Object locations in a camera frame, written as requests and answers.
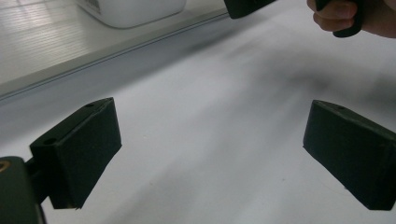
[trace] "white plastic bin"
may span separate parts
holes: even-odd
[[[176,14],[187,0],[76,0],[103,23],[129,28]]]

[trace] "human hand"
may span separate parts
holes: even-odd
[[[396,38],[396,0],[361,1],[364,1],[362,30]],[[315,0],[307,0],[307,4],[315,12],[314,21],[331,32],[351,27],[358,11],[356,3],[347,0],[332,0],[321,11],[316,10]]]

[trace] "white surface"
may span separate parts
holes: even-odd
[[[225,13],[223,0],[189,0],[174,16],[120,30],[74,0],[0,0],[0,98]]]
[[[131,28],[174,15],[186,0],[77,0],[98,20],[117,28]]]
[[[175,35],[0,102],[0,156],[113,96],[123,147],[81,210],[49,224],[394,223],[303,149],[313,99],[396,131],[395,40],[337,39],[304,1]]]

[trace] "finger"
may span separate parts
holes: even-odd
[[[320,17],[329,20],[351,19],[358,11],[356,3],[347,0],[332,0],[321,11],[316,10],[315,0],[307,0],[306,3]]]
[[[353,19],[328,20],[320,17],[318,14],[314,14],[314,22],[316,22],[322,30],[331,32],[344,30],[353,25]]]

